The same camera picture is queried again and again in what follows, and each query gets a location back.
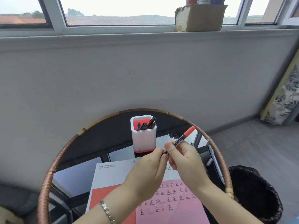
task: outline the round table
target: round table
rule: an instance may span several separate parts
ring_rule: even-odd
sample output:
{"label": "round table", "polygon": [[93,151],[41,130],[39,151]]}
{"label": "round table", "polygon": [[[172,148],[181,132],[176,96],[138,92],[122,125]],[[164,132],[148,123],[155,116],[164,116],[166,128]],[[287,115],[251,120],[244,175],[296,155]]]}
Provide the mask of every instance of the round table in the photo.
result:
{"label": "round table", "polygon": [[[226,163],[206,133],[190,121],[170,112],[131,109],[100,118],[83,128],[63,147],[50,166],[42,185],[37,212],[39,224],[63,219],[64,223],[73,223],[85,213],[97,163],[126,160],[147,154],[134,152],[130,126],[132,117],[143,115],[156,117],[156,146],[160,147],[164,147],[167,141],[179,138],[192,125],[195,126],[197,131],[193,131],[185,140],[197,148],[204,163],[211,155],[207,146],[203,145],[207,142],[211,145],[222,169],[225,186],[220,181],[214,164],[208,168],[208,175],[214,184],[233,198]],[[210,223],[216,223],[206,208],[205,211]]]}

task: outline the sky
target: sky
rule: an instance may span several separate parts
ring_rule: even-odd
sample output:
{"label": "sky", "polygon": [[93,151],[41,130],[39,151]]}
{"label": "sky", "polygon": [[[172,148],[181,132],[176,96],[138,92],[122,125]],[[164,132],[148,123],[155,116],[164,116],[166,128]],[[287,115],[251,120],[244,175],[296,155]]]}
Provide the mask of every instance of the sky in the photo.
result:
{"label": "sky", "polygon": [[[174,17],[174,11],[186,0],[60,0],[62,7],[76,9],[84,15],[136,16],[164,15]],[[253,0],[249,15],[263,15],[269,0]],[[241,0],[225,0],[225,16],[236,17]],[[0,14],[21,14],[41,11],[38,0],[0,0]]]}

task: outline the left hand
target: left hand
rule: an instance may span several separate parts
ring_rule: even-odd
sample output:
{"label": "left hand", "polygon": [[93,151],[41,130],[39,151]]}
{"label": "left hand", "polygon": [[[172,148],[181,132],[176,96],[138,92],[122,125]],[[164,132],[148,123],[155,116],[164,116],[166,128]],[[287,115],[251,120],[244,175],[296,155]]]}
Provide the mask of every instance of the left hand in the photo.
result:
{"label": "left hand", "polygon": [[152,153],[142,157],[122,184],[125,192],[136,195],[139,204],[152,198],[162,183],[168,160],[167,154],[161,156],[163,151],[156,147]]}

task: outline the gray tiled floor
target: gray tiled floor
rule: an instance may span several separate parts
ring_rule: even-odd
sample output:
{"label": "gray tiled floor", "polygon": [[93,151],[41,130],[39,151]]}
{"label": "gray tiled floor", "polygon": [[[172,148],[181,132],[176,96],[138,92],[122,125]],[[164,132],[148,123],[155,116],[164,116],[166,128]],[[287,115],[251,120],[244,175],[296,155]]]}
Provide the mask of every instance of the gray tiled floor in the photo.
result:
{"label": "gray tiled floor", "polygon": [[299,123],[274,127],[255,119],[211,138],[228,166],[253,167],[275,188],[284,207],[279,224],[299,215]]}

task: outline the red marker cap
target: red marker cap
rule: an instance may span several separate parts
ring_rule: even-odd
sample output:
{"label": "red marker cap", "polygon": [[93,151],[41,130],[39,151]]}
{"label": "red marker cap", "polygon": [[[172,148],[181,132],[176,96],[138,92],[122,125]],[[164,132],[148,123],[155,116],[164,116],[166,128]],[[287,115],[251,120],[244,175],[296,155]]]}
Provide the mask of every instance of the red marker cap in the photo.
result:
{"label": "red marker cap", "polygon": [[184,133],[184,135],[186,137],[188,137],[193,132],[193,130],[195,130],[194,126],[190,127],[188,130],[186,130],[186,132]]}

